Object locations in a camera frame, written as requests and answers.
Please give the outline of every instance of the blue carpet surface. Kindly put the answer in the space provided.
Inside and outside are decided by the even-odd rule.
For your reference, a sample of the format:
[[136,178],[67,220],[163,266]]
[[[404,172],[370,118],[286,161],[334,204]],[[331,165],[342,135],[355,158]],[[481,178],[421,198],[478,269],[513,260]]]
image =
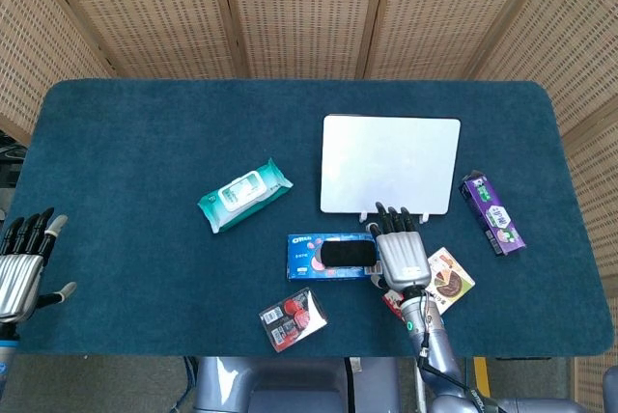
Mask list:
[[[274,356],[258,319],[303,287],[286,235],[357,232],[320,212],[327,114],[462,122],[448,214],[420,229],[476,287],[444,315],[458,356],[572,356],[612,341],[611,320],[546,92],[530,82],[75,80],[51,89],[11,217],[70,221],[42,291],[66,304],[20,328],[30,352]],[[294,188],[214,235],[197,201],[273,157]],[[485,172],[528,247],[497,258],[457,192]],[[312,284],[329,324],[278,356],[410,355],[369,282]]]

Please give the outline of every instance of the robotic hand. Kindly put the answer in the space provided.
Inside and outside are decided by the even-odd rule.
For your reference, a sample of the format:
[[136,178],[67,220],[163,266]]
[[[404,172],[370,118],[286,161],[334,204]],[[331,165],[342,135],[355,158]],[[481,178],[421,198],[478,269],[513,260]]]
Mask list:
[[75,283],[39,296],[42,271],[49,262],[56,237],[67,223],[59,215],[47,227],[53,207],[34,214],[26,221],[17,218],[7,229],[0,245],[0,336],[11,337],[14,327],[28,319],[36,309],[64,302],[75,290]]
[[386,284],[404,295],[420,293],[431,282],[432,270],[411,215],[405,207],[401,214],[393,207],[386,212],[381,203],[376,207],[382,228],[377,223],[367,228],[378,245]]

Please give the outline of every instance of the white board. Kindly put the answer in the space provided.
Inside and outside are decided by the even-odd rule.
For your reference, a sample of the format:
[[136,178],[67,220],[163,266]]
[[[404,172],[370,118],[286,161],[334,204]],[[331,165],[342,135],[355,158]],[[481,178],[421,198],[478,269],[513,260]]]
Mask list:
[[457,119],[326,116],[322,212],[376,212],[381,201],[446,213],[460,127]]

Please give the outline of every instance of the robot finger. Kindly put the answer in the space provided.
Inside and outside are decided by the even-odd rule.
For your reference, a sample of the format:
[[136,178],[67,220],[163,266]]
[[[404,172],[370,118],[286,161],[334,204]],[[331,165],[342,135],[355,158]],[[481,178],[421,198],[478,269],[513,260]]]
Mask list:
[[404,227],[407,232],[415,232],[414,222],[412,221],[412,216],[409,214],[405,207],[402,207],[402,218],[404,219]]
[[39,215],[35,213],[33,216],[28,218],[21,228],[17,232],[17,240],[15,241],[15,245],[12,251],[9,251],[9,254],[23,254],[26,250],[26,244],[30,240],[30,235],[32,234],[32,228],[35,225],[35,222],[39,218]]
[[405,230],[404,222],[402,221],[402,217],[399,215],[397,210],[394,207],[388,208],[388,213],[390,214],[390,218],[393,222],[393,227],[395,228],[395,232],[399,233]]
[[386,213],[386,209],[381,203],[376,203],[376,208],[378,209],[378,217],[382,223],[382,232],[384,234],[393,233],[393,225],[390,221],[390,215]]
[[371,233],[371,236],[373,236],[374,239],[378,239],[378,236],[382,234],[377,223],[370,223],[367,225],[367,231]]
[[0,255],[4,256],[5,254],[9,254],[9,251],[13,250],[13,246],[15,244],[15,240],[17,238],[17,231],[21,224],[23,223],[23,217],[15,218],[13,223],[7,229],[7,232],[4,233],[4,239],[2,239],[2,245],[0,245]]
[[42,242],[42,237],[44,236],[45,228],[47,228],[47,221],[54,213],[54,207],[50,207],[48,210],[43,212],[34,226],[32,227],[32,233],[30,234],[30,239],[26,244],[26,254],[36,254],[39,250],[39,246]]
[[77,289],[77,283],[71,281],[66,283],[62,289],[52,292],[51,294],[40,295],[37,299],[37,309],[42,309],[52,304],[61,304],[65,302],[71,294]]
[[39,246],[39,255],[43,257],[43,266],[47,266],[49,256],[51,256],[51,251],[56,243],[56,237],[60,234],[60,231],[67,223],[67,220],[69,220],[67,215],[58,215],[54,221],[51,222],[49,228],[45,230],[45,235],[42,239],[41,245]]

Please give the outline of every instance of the gray floor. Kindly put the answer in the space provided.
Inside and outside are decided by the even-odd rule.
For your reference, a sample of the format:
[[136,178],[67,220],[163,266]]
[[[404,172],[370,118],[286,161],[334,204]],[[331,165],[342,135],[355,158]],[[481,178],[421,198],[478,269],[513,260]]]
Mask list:
[[[492,396],[568,395],[566,359],[489,360]],[[414,411],[409,360],[400,362],[405,412]],[[171,357],[19,355],[0,413],[166,413],[185,386],[183,361]],[[189,399],[181,410],[190,411]]]

